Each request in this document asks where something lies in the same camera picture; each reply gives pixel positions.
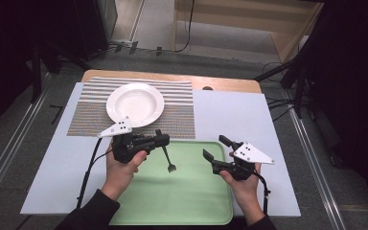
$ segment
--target white plate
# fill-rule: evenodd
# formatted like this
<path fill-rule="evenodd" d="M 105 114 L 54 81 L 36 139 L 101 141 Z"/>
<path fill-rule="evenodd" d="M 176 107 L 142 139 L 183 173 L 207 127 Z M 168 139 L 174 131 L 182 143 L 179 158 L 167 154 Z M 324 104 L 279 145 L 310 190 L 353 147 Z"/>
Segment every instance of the white plate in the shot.
<path fill-rule="evenodd" d="M 113 91 L 107 102 L 106 112 L 115 123 L 126 116 L 132 127 L 144 127 L 157 120 L 164 109 L 161 93 L 145 83 L 130 83 Z"/>

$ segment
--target hand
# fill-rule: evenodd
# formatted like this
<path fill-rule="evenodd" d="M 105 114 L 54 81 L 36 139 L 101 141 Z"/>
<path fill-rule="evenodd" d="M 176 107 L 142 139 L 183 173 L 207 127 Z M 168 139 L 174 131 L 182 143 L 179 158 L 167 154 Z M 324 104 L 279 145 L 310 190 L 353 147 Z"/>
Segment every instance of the hand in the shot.
<path fill-rule="evenodd" d="M 260 173 L 261 165 L 259 163 L 255 164 L 258 173 Z M 265 217 L 257 198 L 259 178 L 256 175 L 252 174 L 246 180 L 237 181 L 227 171 L 221 171 L 219 174 L 232 188 L 235 199 L 246 218 L 247 225 L 251 225 Z"/>
<path fill-rule="evenodd" d="M 139 172 L 139 166 L 146 159 L 147 153 L 143 150 L 135 154 L 133 159 L 123 164 L 113 158 L 113 154 L 106 155 L 106 181 L 101 191 L 113 200 L 118 200 L 119 196 L 127 189 L 134 173 Z"/>

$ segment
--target green tray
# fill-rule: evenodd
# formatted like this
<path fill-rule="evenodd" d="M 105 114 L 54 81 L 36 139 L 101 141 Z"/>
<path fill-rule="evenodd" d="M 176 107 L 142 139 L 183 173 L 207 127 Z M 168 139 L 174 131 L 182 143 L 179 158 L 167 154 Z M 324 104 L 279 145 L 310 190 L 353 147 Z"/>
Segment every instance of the green tray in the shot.
<path fill-rule="evenodd" d="M 202 156 L 206 149 L 224 161 L 224 150 L 216 142 L 171 141 L 169 157 L 177 170 L 169 173 L 161 148 L 142 163 L 120 197 L 121 208 L 110 225 L 223 225 L 233 217 L 229 186 L 212 174 Z"/>

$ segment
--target plate rim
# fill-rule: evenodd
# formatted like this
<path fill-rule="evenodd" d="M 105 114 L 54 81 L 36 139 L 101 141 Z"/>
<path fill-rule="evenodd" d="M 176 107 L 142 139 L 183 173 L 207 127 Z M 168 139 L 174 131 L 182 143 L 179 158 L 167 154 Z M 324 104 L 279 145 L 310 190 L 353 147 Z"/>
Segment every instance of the plate rim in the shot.
<path fill-rule="evenodd" d="M 126 116 L 118 114 L 114 111 L 116 100 L 119 98 L 118 96 L 122 96 L 123 93 L 126 93 L 130 90 L 137 90 L 137 89 L 142 89 L 144 91 L 149 92 L 155 100 L 156 107 L 154 109 L 153 114 L 151 114 L 147 119 L 142 121 L 130 121 L 131 126 L 145 127 L 155 122 L 161 116 L 165 106 L 164 97 L 161 94 L 161 92 L 154 86 L 149 85 L 147 83 L 132 82 L 119 86 L 109 95 L 109 97 L 106 100 L 106 113 L 113 122 L 117 123 Z"/>

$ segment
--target cable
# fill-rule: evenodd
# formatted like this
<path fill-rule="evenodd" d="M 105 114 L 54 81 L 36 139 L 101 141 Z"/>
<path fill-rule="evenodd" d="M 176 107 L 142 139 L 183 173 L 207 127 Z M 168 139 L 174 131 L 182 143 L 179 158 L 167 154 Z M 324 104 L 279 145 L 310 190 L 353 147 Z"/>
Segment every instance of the cable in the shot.
<path fill-rule="evenodd" d="M 185 50 L 187 48 L 188 44 L 190 43 L 190 39 L 191 39 L 191 23 L 193 21 L 193 12 L 194 12 L 194 3 L 195 3 L 195 1 L 196 0 L 193 0 L 193 5 L 191 6 L 190 23 L 188 25 L 188 39 L 187 39 L 187 44 L 181 50 L 174 51 L 175 53 L 180 53 L 181 51 Z"/>
<path fill-rule="evenodd" d="M 104 153 L 104 154 L 100 155 L 99 157 L 97 157 L 97 159 L 95 159 L 95 161 L 94 161 L 92 164 L 94 165 L 94 164 L 95 164 L 95 162 L 97 162 L 97 160 L 99 160 L 101 157 L 103 157 L 103 156 L 107 155 L 108 153 L 110 153 L 110 152 L 112 152 L 112 151 L 113 151 L 113 149 L 111 149 L 111 150 L 107 151 L 106 153 Z"/>
<path fill-rule="evenodd" d="M 107 50 L 104 50 L 104 51 L 101 51 L 101 52 L 99 52 L 99 53 L 96 53 L 96 54 L 94 54 L 93 56 L 95 56 L 95 57 L 93 57 L 92 59 L 94 59 L 94 58 L 97 58 L 99 55 L 101 55 L 101 54 L 103 54 L 103 53 L 106 53 L 106 52 L 109 52 L 109 51 L 113 51 L 113 50 L 115 50 L 115 49 L 117 49 L 117 45 L 115 46 L 115 47 L 110 47 L 109 49 L 107 49 Z M 131 47 L 130 46 L 125 46 L 125 45 L 123 45 L 122 46 L 122 49 L 131 49 Z M 148 51 L 148 52 L 154 52 L 154 53 L 171 53 L 171 54 L 174 54 L 174 53 L 176 53 L 175 51 L 172 51 L 172 50 L 152 50 L 152 49 L 146 49 L 146 48 L 135 48 L 135 50 L 138 50 L 138 51 Z"/>
<path fill-rule="evenodd" d="M 265 97 L 267 100 L 272 100 L 272 101 L 280 101 L 280 100 L 289 100 L 289 99 L 273 99 L 273 98 L 269 98 L 269 97 Z"/>
<path fill-rule="evenodd" d="M 185 13 L 184 17 L 187 18 L 187 11 L 184 11 L 184 13 Z M 187 21 L 186 20 L 184 20 L 184 25 L 183 26 L 184 26 L 185 34 L 188 36 L 189 33 L 188 33 L 188 30 L 187 30 Z M 189 49 L 185 54 L 188 54 L 190 51 L 191 51 L 191 44 L 189 44 Z"/>
<path fill-rule="evenodd" d="M 25 219 L 23 219 L 23 221 L 15 228 L 15 230 L 20 230 L 20 228 L 23 227 L 23 225 L 25 225 L 25 223 L 32 217 L 33 215 L 28 215 L 25 217 Z"/>
<path fill-rule="evenodd" d="M 289 102 L 289 103 L 293 103 L 294 100 L 291 100 L 291 99 L 278 99 L 274 102 L 270 102 L 270 103 L 267 103 L 267 104 L 276 104 L 276 103 L 279 103 L 279 102 Z"/>
<path fill-rule="evenodd" d="M 267 188 L 267 184 L 265 183 L 265 179 L 256 171 L 253 172 L 254 175 L 256 175 L 264 185 L 264 205 L 263 205 L 263 213 L 267 215 L 267 205 L 268 205 L 268 195 L 271 193 L 269 189 Z"/>
<path fill-rule="evenodd" d="M 267 65 L 270 65 L 270 64 L 280 64 L 280 66 L 283 66 L 281 62 L 269 62 L 269 63 L 265 64 L 265 65 L 262 67 L 262 74 L 264 74 L 264 73 L 265 73 L 265 68 L 266 68 L 266 66 L 267 66 Z M 279 81 L 276 81 L 276 80 L 272 80 L 272 79 L 271 79 L 271 77 L 270 77 L 270 78 L 267 78 L 266 80 L 268 80 L 268 81 L 274 81 L 274 82 L 279 82 Z"/>
<path fill-rule="evenodd" d="M 80 196 L 77 197 L 78 203 L 77 203 L 77 209 L 81 207 L 83 194 L 85 193 L 86 184 L 88 182 L 89 174 L 91 173 L 92 166 L 94 165 L 95 161 L 95 155 L 97 154 L 98 147 L 100 146 L 100 143 L 103 138 L 98 139 L 97 145 L 95 146 L 94 152 L 92 153 L 91 161 L 89 162 L 88 170 L 85 172 L 85 176 L 82 181 L 81 190 L 80 190 Z"/>
<path fill-rule="evenodd" d="M 294 106 L 289 107 L 285 112 L 283 112 L 282 114 L 280 114 L 280 116 L 278 116 L 277 118 L 273 119 L 273 123 L 277 120 L 279 120 L 281 117 L 283 117 L 289 110 L 291 110 L 292 108 L 294 108 Z"/>
<path fill-rule="evenodd" d="M 286 105 L 286 104 L 292 104 L 294 103 L 294 100 L 287 100 L 283 103 L 279 103 L 279 104 L 275 104 L 275 105 L 272 105 L 272 106 L 269 106 L 268 109 L 271 110 L 273 108 L 276 108 L 276 107 L 279 107 L 279 106 L 283 106 L 283 105 Z"/>

